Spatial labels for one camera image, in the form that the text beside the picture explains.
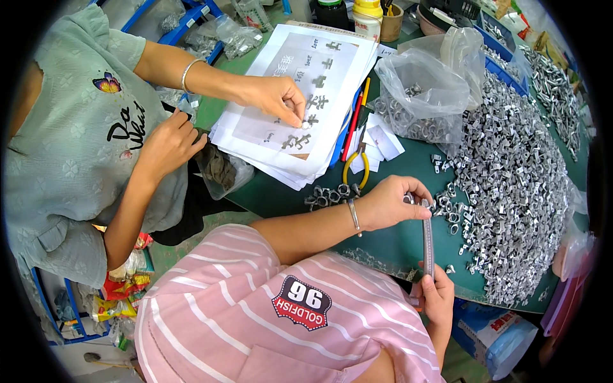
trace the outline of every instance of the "pencil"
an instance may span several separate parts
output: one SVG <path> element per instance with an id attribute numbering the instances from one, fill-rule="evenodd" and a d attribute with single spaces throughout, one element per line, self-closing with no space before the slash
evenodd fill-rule
<path id="1" fill-rule="evenodd" d="M 357 98 L 356 109 L 353 112 L 353 119 L 351 120 L 351 125 L 349 126 L 349 132 L 347 133 L 347 142 L 345 142 L 345 147 L 343 148 L 343 155 L 341 157 L 341 161 L 347 161 L 347 156 L 349 155 L 349 145 L 351 144 L 351 136 L 353 136 L 353 132 L 356 130 L 356 122 L 357 115 L 360 113 L 360 106 L 362 105 L 362 98 L 364 96 L 364 92 L 360 92 L 360 95 Z"/>
<path id="2" fill-rule="evenodd" d="M 366 106 L 366 99 L 368 98 L 368 90 L 370 89 L 370 77 L 366 78 L 366 86 L 364 87 L 364 97 L 362 97 L 362 106 Z"/>

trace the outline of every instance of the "silver bangle bracelet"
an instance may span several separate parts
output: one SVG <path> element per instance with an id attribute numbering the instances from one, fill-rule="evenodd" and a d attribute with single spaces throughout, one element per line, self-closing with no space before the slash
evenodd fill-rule
<path id="1" fill-rule="evenodd" d="M 198 61 L 205 61 L 205 60 L 203 60 L 201 58 L 195 59 L 194 61 L 189 63 L 189 65 L 187 67 L 185 67 L 185 70 L 183 71 L 183 76 L 181 76 L 181 88 L 187 94 L 194 94 L 194 92 L 188 91 L 188 89 L 185 87 L 185 76 L 187 76 L 189 68 L 191 68 L 191 66 L 194 65 L 195 63 L 197 63 Z"/>
<path id="2" fill-rule="evenodd" d="M 356 226 L 356 230 L 358 230 L 358 237 L 362 236 L 362 232 L 359 231 L 360 230 L 360 224 L 359 222 L 357 222 L 357 214 L 356 214 L 356 207 L 353 204 L 353 198 L 351 198 L 349 200 L 349 210 L 351 210 L 351 216 L 353 217 L 353 224 Z"/>

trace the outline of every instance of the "pink striped shirt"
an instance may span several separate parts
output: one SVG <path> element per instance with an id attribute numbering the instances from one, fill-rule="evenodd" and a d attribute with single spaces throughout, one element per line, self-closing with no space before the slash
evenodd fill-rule
<path id="1" fill-rule="evenodd" d="M 441 382 L 432 342 L 387 275 L 332 252 L 281 266 L 253 228 L 224 225 L 142 300 L 149 383 L 351 382 L 385 347 L 397 382 Z"/>

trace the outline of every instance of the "red pencil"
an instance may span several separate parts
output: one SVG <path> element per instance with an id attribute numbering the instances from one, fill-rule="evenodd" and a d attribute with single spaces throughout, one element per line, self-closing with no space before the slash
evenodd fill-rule
<path id="1" fill-rule="evenodd" d="M 349 145 L 351 144 L 351 138 L 353 133 L 356 131 L 356 122 L 357 115 L 360 113 L 360 107 L 362 106 L 362 97 L 364 96 L 364 92 L 360 92 L 360 95 L 357 97 L 356 109 L 353 112 L 353 119 L 351 120 L 351 125 L 349 126 L 349 132 L 347 133 L 347 142 L 345 142 L 345 147 L 343 148 L 343 155 L 341 156 L 341 161 L 347 161 L 347 156 L 349 155 Z"/>

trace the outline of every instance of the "woman's left hand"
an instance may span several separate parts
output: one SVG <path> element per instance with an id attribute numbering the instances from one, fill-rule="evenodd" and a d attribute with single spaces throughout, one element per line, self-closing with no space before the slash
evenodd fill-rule
<path id="1" fill-rule="evenodd" d="M 241 76 L 240 80 L 238 99 L 234 102 L 256 107 L 291 126 L 302 127 L 307 101 L 291 77 Z"/>

